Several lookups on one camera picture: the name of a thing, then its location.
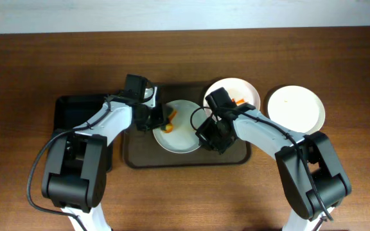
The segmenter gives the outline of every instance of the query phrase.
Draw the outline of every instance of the brown tray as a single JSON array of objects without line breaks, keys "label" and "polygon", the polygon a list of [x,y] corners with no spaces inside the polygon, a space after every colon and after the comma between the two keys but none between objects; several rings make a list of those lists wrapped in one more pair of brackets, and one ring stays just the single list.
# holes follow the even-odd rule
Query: brown tray
[{"label": "brown tray", "polygon": [[[159,86],[161,87],[161,102],[163,103],[185,99],[202,105],[204,93],[209,87],[209,83]],[[122,142],[123,161],[133,169],[244,164],[251,157],[251,145],[241,140],[237,140],[222,155],[204,148],[187,154],[175,154],[162,148],[152,132],[139,132],[135,126],[125,130]]]}]

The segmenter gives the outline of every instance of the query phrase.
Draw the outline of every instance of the empty white plate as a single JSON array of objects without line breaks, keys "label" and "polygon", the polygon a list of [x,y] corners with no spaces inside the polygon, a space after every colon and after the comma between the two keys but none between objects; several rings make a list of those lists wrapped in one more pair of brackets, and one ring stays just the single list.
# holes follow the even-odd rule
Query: empty white plate
[{"label": "empty white plate", "polygon": [[282,87],[268,102],[271,120],[295,132],[312,134],[325,122],[325,108],[312,91],[299,86]]},{"label": "empty white plate", "polygon": [[[190,118],[193,111],[199,108],[194,102],[187,100],[175,100],[167,103],[174,108],[177,114],[172,119],[173,130],[170,133],[164,133],[160,128],[154,129],[154,137],[159,145],[173,153],[189,153],[200,147],[199,139],[195,135],[195,130],[191,126]],[[193,125],[198,128],[207,116],[203,109],[200,109],[193,115]]]},{"label": "empty white plate", "polygon": [[[247,81],[238,78],[226,78],[212,84],[212,86],[210,86],[205,93],[204,107],[209,107],[207,101],[205,100],[206,96],[221,87],[223,87],[228,92],[229,97],[231,99],[234,99],[235,102],[241,101],[243,99],[245,103],[254,105],[258,110],[260,109],[261,98],[258,94],[258,91]],[[206,109],[207,116],[210,116],[211,113],[211,110]]]}]

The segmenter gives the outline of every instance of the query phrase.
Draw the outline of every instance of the orange food piece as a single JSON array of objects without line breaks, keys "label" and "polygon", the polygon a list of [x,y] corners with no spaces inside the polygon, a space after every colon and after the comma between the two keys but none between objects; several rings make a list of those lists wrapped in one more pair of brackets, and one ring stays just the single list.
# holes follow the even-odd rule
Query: orange food piece
[{"label": "orange food piece", "polygon": [[161,130],[164,132],[164,133],[170,133],[172,132],[173,130],[173,125],[171,123],[168,123],[167,125],[165,125],[164,127],[165,129],[161,128]]},{"label": "orange food piece", "polygon": [[237,105],[240,105],[240,104],[242,104],[242,103],[245,103],[245,100],[241,99],[241,100],[238,100],[238,101],[236,102],[236,104],[237,104]]},{"label": "orange food piece", "polygon": [[177,115],[177,111],[176,110],[174,110],[169,116],[168,116],[168,119],[170,120],[170,121],[172,121],[172,119],[175,117]]}]

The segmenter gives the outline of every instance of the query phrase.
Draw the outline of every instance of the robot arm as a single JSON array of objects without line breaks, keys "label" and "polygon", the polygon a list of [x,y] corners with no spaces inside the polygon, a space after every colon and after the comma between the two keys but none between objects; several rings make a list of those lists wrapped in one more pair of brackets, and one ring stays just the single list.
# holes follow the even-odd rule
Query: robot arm
[{"label": "robot arm", "polygon": [[[322,132],[305,135],[284,128],[252,105],[236,106],[223,88],[212,92],[206,100],[221,120],[210,117],[198,128],[196,135],[205,148],[223,153],[239,138],[276,160],[285,196],[293,210],[284,230],[317,230],[321,225],[317,219],[329,215],[324,213],[322,205],[330,212],[351,193],[348,176],[329,138]],[[299,155],[303,155],[306,164],[319,164],[311,176],[316,191],[308,176],[311,173]]]},{"label": "robot arm", "polygon": [[[148,82],[128,75],[124,90],[109,96],[100,111],[49,149],[42,195],[79,218],[87,230],[111,230],[100,204],[107,181],[107,147],[132,122],[143,131],[168,123],[164,105],[156,100],[158,88],[147,89]],[[75,230],[83,230],[74,218],[69,217]]]}]

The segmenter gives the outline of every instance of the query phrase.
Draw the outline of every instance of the wooden table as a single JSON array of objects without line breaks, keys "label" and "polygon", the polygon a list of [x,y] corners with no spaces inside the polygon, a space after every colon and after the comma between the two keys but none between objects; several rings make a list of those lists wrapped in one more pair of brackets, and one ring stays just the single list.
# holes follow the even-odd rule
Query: wooden table
[{"label": "wooden table", "polygon": [[[326,109],[322,131],[353,186],[323,230],[370,230],[370,27],[0,35],[0,230],[72,230],[67,218],[28,205],[31,163],[59,96],[113,92],[127,73],[164,83],[242,78],[262,99],[279,85],[314,91]],[[102,200],[115,230],[259,230],[287,221],[276,163],[258,148],[242,166],[138,171],[118,158],[116,143]],[[52,207],[40,193],[44,161],[32,193]]]}]

